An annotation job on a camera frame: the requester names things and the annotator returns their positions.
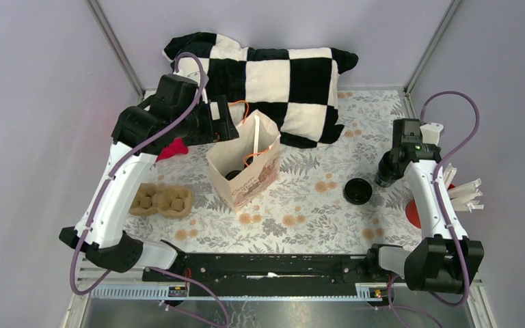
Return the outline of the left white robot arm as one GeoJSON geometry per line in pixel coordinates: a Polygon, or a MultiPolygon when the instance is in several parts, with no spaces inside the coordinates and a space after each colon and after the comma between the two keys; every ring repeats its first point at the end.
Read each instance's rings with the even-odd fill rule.
{"type": "Polygon", "coordinates": [[[133,238],[124,223],[142,178],[175,139],[196,146],[239,137],[226,96],[205,99],[198,88],[192,79],[166,74],[155,94],[120,113],[96,195],[76,225],[61,229],[61,242],[116,273],[158,267],[167,280],[183,276],[175,247],[133,238]]]}

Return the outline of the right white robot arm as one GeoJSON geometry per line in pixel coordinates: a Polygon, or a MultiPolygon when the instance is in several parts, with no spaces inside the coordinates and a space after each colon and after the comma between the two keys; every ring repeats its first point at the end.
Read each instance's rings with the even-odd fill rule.
{"type": "Polygon", "coordinates": [[[448,196],[440,147],[425,142],[417,119],[393,122],[392,148],[375,175],[380,187],[405,179],[418,211],[422,240],[412,251],[374,244],[366,255],[368,278],[380,282],[389,274],[402,277],[410,290],[465,294],[484,256],[483,245],[469,239],[448,196]]]}

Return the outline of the pink cloth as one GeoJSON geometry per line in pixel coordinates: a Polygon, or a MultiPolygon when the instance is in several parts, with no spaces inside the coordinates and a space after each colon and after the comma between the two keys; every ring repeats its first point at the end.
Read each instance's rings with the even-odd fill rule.
{"type": "Polygon", "coordinates": [[[189,152],[188,147],[181,138],[176,138],[169,146],[162,149],[156,162],[172,158],[177,155],[185,155],[189,152]]]}

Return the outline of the black coffee cup lid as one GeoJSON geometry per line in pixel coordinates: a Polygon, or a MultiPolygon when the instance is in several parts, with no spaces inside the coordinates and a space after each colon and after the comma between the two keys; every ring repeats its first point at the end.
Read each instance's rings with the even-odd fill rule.
{"type": "Polygon", "coordinates": [[[234,178],[236,178],[240,173],[241,173],[241,170],[233,170],[233,171],[231,171],[231,172],[228,172],[228,173],[225,175],[225,179],[228,180],[228,181],[231,181],[231,180],[233,180],[234,178]]]}

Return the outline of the brown cardboard cup carrier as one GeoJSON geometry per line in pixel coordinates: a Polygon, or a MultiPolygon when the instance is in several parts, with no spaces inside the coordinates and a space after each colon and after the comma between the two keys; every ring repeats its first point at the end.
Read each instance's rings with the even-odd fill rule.
{"type": "Polygon", "coordinates": [[[191,212],[193,203],[194,195],[186,186],[142,183],[129,213],[139,217],[160,214],[167,219],[181,219],[191,212]]]}

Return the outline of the stack of black cups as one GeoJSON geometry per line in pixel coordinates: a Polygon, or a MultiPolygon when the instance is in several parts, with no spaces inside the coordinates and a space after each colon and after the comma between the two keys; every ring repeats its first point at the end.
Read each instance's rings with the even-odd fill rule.
{"type": "Polygon", "coordinates": [[[397,178],[394,172],[392,170],[390,171],[386,169],[385,167],[380,167],[375,175],[375,183],[383,188],[391,187],[396,182],[396,180],[397,178]]]}

